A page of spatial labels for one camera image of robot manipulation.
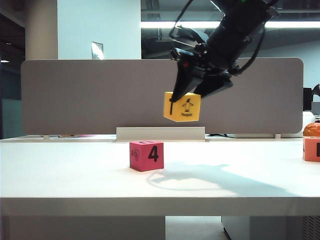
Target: number 4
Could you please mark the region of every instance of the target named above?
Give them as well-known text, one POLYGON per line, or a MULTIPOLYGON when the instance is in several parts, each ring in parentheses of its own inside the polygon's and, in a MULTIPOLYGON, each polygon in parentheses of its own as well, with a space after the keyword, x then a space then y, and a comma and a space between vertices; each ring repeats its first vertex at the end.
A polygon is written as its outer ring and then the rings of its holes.
POLYGON ((159 156, 158 156, 158 148, 156 145, 154 145, 149 153, 148 159, 154 159, 154 161, 156 162, 158 160, 159 156))

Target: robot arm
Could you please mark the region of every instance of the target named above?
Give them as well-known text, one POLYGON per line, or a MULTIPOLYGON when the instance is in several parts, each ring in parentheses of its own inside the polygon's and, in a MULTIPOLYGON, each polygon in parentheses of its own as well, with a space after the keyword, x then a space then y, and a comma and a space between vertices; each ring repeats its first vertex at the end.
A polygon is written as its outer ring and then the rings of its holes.
MULTIPOLYGON (((176 22, 180 20, 193 0, 189 0, 176 22)), ((191 51, 173 48, 171 55, 177 61, 178 74, 171 102, 175 103, 195 88, 201 97, 232 87, 231 76, 241 74, 256 58, 265 33, 265 23, 278 15, 273 7, 278 0, 211 0, 224 13, 220 25, 210 35, 175 26, 169 36, 177 42, 194 42, 191 51), (253 37, 263 29, 262 37, 252 58, 242 68, 237 59, 253 37)))

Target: yellow cube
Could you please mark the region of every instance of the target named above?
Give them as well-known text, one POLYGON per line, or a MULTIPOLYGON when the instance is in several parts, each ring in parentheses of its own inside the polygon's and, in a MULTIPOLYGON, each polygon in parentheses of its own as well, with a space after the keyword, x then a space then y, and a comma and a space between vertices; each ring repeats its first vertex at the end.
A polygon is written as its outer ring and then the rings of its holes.
POLYGON ((173 92, 164 93, 163 116, 175 122, 199 121, 201 95, 188 92, 178 101, 170 101, 173 92))

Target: table leg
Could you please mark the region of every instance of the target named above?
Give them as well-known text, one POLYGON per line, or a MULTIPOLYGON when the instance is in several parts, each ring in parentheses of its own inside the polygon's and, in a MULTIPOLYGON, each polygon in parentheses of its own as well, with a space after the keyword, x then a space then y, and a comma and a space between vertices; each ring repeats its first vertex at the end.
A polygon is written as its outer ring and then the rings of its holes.
POLYGON ((3 240, 165 240, 165 216, 10 216, 3 240))

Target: cube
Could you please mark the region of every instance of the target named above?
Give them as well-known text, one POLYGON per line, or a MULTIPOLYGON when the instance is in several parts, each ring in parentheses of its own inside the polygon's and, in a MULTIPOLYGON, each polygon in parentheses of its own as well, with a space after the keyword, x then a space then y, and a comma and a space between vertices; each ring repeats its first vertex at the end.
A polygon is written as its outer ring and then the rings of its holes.
POLYGON ((175 122, 199 121, 201 95, 188 92, 176 102, 170 99, 173 92, 167 91, 164 94, 163 116, 175 122))
POLYGON ((133 141, 129 144, 130 167, 140 172, 164 168, 164 143, 133 141))
POLYGON ((303 159, 305 161, 320 162, 320 137, 303 137, 303 159))

